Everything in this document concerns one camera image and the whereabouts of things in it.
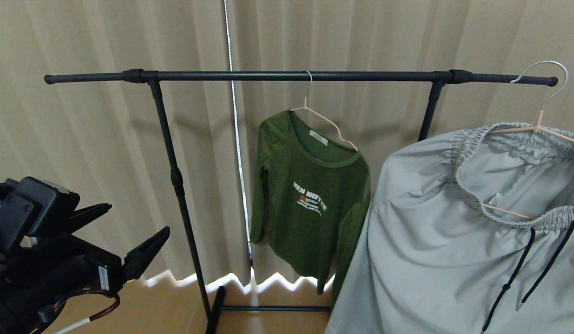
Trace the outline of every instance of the shirt neckline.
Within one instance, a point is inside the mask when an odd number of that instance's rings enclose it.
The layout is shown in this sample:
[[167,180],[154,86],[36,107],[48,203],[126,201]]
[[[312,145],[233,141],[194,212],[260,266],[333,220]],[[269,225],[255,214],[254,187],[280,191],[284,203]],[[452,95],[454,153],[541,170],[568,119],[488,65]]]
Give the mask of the shirt neckline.
[[[574,206],[560,206],[553,208],[541,216],[535,218],[534,220],[527,221],[513,221],[505,220],[498,216],[492,214],[489,209],[483,206],[482,199],[471,192],[463,186],[460,178],[460,171],[465,163],[474,156],[480,145],[483,143],[485,136],[495,129],[504,128],[518,128],[518,127],[532,127],[533,125],[528,123],[495,123],[488,125],[486,127],[480,127],[477,129],[465,129],[460,131],[458,135],[454,138],[452,145],[452,165],[454,168],[454,182],[456,186],[462,191],[464,201],[473,207],[474,209],[480,211],[482,215],[505,226],[512,228],[535,228],[537,230],[559,230],[564,229],[571,224],[574,220]],[[567,137],[574,139],[574,134],[562,129],[549,128],[556,133],[561,135],[566,135]],[[506,141],[509,147],[514,148],[518,155],[520,155],[520,147],[523,146],[528,150],[535,148],[541,148],[546,142],[552,142],[546,149],[545,155],[538,157],[536,164],[542,163],[542,161],[547,161],[547,159],[570,159],[574,160],[574,144],[568,142],[567,140],[559,139],[552,135],[548,135],[543,132],[537,134],[525,132],[515,132],[515,133],[500,133],[496,134],[503,136],[501,141]],[[531,140],[533,144],[531,146],[526,145],[524,142]]]
[[[345,146],[345,145],[341,144],[340,142],[334,141],[334,140],[326,137],[322,133],[319,133],[318,131],[316,131],[312,127],[310,127],[310,125],[308,125],[308,123],[304,122],[304,120],[302,120],[299,116],[297,116],[297,114],[294,111],[287,110],[286,112],[287,112],[287,116],[289,116],[289,133],[291,135],[291,139],[295,142],[295,145],[298,147],[298,150],[300,152],[302,152],[304,154],[304,156],[306,156],[306,158],[308,158],[312,162],[316,163],[317,165],[321,165],[323,167],[329,167],[329,168],[345,167],[345,166],[348,166],[348,165],[354,163],[355,161],[357,161],[357,159],[359,159],[359,157],[361,156],[361,152],[356,151],[354,148],[350,148],[349,146]],[[336,162],[329,162],[329,161],[324,161],[324,160],[321,160],[319,158],[316,158],[310,152],[308,152],[308,150],[306,150],[304,148],[304,146],[302,146],[300,140],[298,139],[297,134],[295,133],[295,129],[293,128],[293,119],[294,118],[297,119],[298,122],[302,123],[302,125],[304,125],[304,127],[306,127],[308,130],[315,131],[316,133],[318,133],[322,137],[326,138],[326,140],[328,140],[328,142],[330,142],[331,144],[338,146],[338,148],[342,148],[344,150],[352,152],[353,155],[350,156],[349,158],[345,159],[345,160],[336,161]]]

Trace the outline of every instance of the hanger hook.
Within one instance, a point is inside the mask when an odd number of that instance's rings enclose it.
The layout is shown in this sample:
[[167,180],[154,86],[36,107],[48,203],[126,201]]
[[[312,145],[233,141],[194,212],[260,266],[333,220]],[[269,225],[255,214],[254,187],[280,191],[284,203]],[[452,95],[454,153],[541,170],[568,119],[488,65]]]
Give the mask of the hanger hook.
[[310,85],[308,86],[308,91],[306,91],[306,100],[307,100],[308,96],[310,95],[310,91],[312,89],[312,82],[314,82],[314,78],[312,78],[312,74],[310,73],[310,71],[304,70],[304,72],[307,72],[310,75]]
[[543,104],[541,104],[541,110],[545,110],[545,104],[548,102],[548,100],[552,99],[553,97],[555,97],[555,95],[559,94],[563,88],[565,87],[565,84],[567,84],[567,80],[569,79],[569,72],[567,71],[567,68],[565,68],[565,66],[563,66],[563,64],[559,63],[558,61],[554,61],[554,60],[543,60],[543,61],[539,61],[538,63],[534,63],[530,66],[528,66],[524,72],[522,72],[522,74],[520,74],[520,76],[518,76],[518,78],[512,80],[510,83],[516,83],[518,81],[520,81],[520,79],[522,79],[522,77],[524,76],[524,73],[526,73],[526,71],[530,70],[531,67],[537,66],[538,64],[543,64],[543,63],[550,63],[550,64],[555,64],[559,67],[561,67],[561,70],[563,70],[563,74],[565,74],[565,80],[563,81],[563,84],[561,85],[561,88],[559,88],[558,91],[556,91],[553,95],[549,96],[544,102]]

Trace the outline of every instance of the green shirt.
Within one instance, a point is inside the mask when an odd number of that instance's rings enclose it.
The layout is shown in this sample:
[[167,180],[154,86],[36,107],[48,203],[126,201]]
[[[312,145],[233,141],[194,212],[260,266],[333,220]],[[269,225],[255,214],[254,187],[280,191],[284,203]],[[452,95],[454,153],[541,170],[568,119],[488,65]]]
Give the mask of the green shirt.
[[322,294],[336,260],[333,300],[370,205],[370,169],[360,152],[316,133],[286,110],[260,124],[250,239],[274,252]]

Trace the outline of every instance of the black metal clothing rack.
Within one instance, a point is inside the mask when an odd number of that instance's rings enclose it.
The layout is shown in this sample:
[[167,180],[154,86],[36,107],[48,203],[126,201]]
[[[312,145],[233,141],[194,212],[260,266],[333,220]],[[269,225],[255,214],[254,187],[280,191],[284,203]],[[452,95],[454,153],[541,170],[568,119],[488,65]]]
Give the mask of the black metal clothing rack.
[[[442,88],[447,84],[461,84],[468,82],[483,83],[509,83],[518,76],[508,76],[502,74],[481,74],[464,70],[449,70],[435,72],[311,72],[315,81],[319,82],[431,82],[431,91],[427,100],[427,108],[423,117],[423,124],[419,131],[418,141],[427,138],[429,127],[435,114],[435,107],[440,97]],[[192,262],[198,281],[198,288],[203,300],[204,311],[207,317],[207,334],[214,334],[219,322],[221,311],[330,311],[330,307],[325,306],[224,306],[225,288],[219,287],[213,307],[209,304],[204,278],[194,233],[190,223],[188,206],[186,205],[184,182],[182,174],[178,168],[174,152],[174,144],[170,135],[170,127],[164,107],[161,86],[162,81],[309,81],[308,72],[162,72],[144,71],[132,69],[116,73],[94,73],[94,74],[70,74],[62,76],[45,76],[44,80],[48,84],[73,83],[73,82],[111,82],[125,81],[130,83],[147,83],[151,87],[151,93],[155,100],[155,108],[159,116],[159,124],[164,136],[166,152],[170,160],[171,181],[174,186],[176,197],[178,198],[179,209],[184,223],[186,237],[190,246]],[[548,85],[554,86],[558,82],[556,77],[532,77],[524,76],[519,84]]]

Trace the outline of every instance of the beige curtain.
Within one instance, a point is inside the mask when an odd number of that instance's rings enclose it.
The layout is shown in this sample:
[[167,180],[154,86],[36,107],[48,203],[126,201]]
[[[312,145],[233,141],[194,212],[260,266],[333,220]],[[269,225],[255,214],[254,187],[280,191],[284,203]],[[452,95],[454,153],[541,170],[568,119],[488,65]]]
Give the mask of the beige curtain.
[[[574,131],[574,0],[229,0],[234,70],[435,71],[519,74],[543,59],[571,70],[546,107],[545,124]],[[77,235],[120,256],[163,226],[172,236],[146,276],[192,274],[169,166],[147,85],[46,85],[44,74],[228,70],[223,2],[0,2],[0,181],[27,175],[112,211]],[[531,75],[558,76],[551,65]],[[236,82],[248,208],[257,126],[300,106],[305,82]],[[389,154],[416,141],[428,83],[314,83],[310,105],[340,125],[370,164],[374,183]],[[164,82],[164,100],[185,176],[206,280],[249,281],[226,82]],[[533,121],[556,88],[449,85],[431,135],[499,121]],[[330,126],[302,114],[320,131]],[[255,245],[258,282],[297,275]]]
[[[45,74],[228,70],[219,1],[0,1],[0,182],[32,175],[113,209],[76,235],[124,257],[163,226],[145,274],[194,273],[146,84],[47,85]],[[162,90],[205,277],[249,281],[226,82]]]
[[[446,71],[520,74],[556,59],[571,70],[566,90],[546,105],[546,125],[574,132],[574,0],[230,2],[234,67],[243,71]],[[533,76],[562,72],[543,64]],[[304,82],[237,84],[248,199],[257,125],[303,105]],[[417,140],[429,83],[316,82],[310,106],[336,122],[367,159],[373,183],[389,154]],[[556,91],[532,85],[449,85],[430,135],[502,121],[534,122]],[[302,114],[318,129],[330,125]],[[267,245],[254,245],[256,280],[296,273]]]

